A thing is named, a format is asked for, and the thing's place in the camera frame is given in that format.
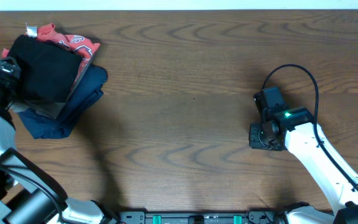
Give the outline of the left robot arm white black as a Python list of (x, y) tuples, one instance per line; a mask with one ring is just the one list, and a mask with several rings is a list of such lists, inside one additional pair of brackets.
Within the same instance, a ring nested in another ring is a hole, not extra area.
[(8, 111), (21, 69), (0, 59), (0, 223), (119, 223), (120, 216), (98, 202), (68, 197), (50, 175), (20, 154)]

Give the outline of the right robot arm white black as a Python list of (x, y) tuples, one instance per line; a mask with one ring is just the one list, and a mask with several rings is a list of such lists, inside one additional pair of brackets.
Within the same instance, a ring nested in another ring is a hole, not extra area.
[(252, 149), (289, 151), (322, 190), (331, 213), (300, 203), (288, 207), (285, 223), (358, 223), (358, 174), (327, 140), (315, 116), (305, 107), (259, 108), (261, 120), (252, 123)]

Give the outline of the black polo shirt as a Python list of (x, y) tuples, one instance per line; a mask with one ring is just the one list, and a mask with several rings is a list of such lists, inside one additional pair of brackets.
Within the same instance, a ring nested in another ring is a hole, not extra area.
[(52, 103), (66, 101), (82, 62), (79, 55), (26, 35), (14, 41), (7, 55), (21, 68), (20, 97)]

